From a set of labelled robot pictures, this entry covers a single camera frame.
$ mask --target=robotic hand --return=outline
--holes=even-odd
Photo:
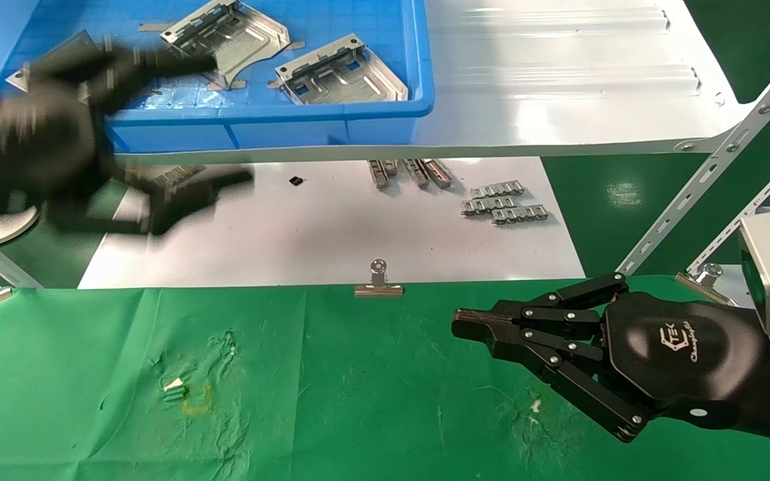
[[[214,204],[224,186],[250,182],[246,170],[165,188],[117,165],[105,134],[107,116],[153,79],[215,67],[213,57],[181,59],[168,51],[103,45],[89,55],[33,68],[28,94],[0,101],[0,214],[45,202],[46,216],[61,229],[163,234]],[[110,179],[146,192],[150,213],[132,222],[89,218],[92,196]]]
[[[770,437],[770,342],[753,309],[661,301],[614,273],[459,309],[452,331],[521,363],[620,441],[659,417]]]

